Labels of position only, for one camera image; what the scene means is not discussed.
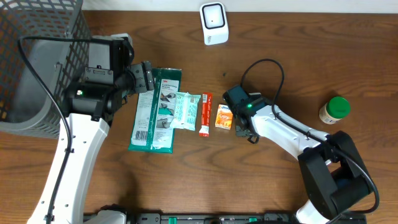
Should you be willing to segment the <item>white black barcode scanner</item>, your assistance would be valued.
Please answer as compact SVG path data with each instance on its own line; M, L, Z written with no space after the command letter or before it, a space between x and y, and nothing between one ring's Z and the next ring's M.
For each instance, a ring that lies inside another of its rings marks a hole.
M200 18L205 45L223 44L229 39L229 27L224 4L209 2L200 6Z

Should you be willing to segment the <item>white green package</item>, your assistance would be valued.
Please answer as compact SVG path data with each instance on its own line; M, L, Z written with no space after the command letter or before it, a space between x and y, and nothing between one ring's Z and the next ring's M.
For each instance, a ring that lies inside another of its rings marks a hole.
M176 93L180 90L182 71L155 68L155 88L138 96L136 116L131 134L130 151L173 153Z

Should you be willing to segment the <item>red stick packet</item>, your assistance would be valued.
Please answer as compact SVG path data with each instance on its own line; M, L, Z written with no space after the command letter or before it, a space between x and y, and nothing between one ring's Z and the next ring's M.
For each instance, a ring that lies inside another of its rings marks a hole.
M208 137L210 135L210 116L211 116L211 104L213 95L208 92L202 94L202 111L201 111L201 128L199 135Z

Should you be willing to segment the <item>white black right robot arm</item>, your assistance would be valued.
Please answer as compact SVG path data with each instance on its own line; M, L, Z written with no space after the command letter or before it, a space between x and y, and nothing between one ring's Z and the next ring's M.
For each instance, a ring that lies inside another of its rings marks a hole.
M252 133L249 142L267 138L298 161L308 195L307 203L296 213L300 223L334 223L358 214L350 208L370 194L375 204L361 213L377 209L377 187L350 135L309 128L262 96L232 97L228 105L238 125Z

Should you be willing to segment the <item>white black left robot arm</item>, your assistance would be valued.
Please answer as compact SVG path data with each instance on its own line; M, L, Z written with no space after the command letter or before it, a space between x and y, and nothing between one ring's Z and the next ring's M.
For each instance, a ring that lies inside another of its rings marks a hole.
M88 186L114 114L128 95L154 89L149 61L84 66L63 92L49 176L29 223L83 223Z

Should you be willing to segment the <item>mint green wipes pack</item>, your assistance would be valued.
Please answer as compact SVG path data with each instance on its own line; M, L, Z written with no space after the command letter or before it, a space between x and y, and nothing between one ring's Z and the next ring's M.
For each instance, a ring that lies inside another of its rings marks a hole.
M188 92L176 93L174 117L170 124L173 129L195 130L198 103L200 95L192 95Z

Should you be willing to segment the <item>orange tissue packet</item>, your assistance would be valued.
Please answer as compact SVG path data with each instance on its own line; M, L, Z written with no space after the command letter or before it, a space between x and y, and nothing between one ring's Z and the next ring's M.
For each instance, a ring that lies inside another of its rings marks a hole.
M221 129L231 129L233 113L227 105L219 105L216 114L215 127Z

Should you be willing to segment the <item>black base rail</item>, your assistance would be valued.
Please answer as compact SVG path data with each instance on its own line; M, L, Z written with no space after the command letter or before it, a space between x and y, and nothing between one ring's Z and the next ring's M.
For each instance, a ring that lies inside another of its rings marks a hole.
M246 215L178 215L142 213L136 217L127 216L126 223L132 224L238 224L238 223L299 223L288 213L265 213Z

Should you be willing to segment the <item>grey plastic mesh basket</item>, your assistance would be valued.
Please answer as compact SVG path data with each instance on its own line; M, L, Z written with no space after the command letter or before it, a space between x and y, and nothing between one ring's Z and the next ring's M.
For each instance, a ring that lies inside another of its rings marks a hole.
M82 1L1 1L1 131L57 138L63 92L88 65Z

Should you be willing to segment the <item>green lidded white canister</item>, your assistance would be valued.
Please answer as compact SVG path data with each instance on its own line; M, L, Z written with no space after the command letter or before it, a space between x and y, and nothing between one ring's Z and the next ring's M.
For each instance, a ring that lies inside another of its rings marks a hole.
M351 105L348 100L341 96L333 97L319 110L319 118L326 124L335 124L347 117L351 112Z

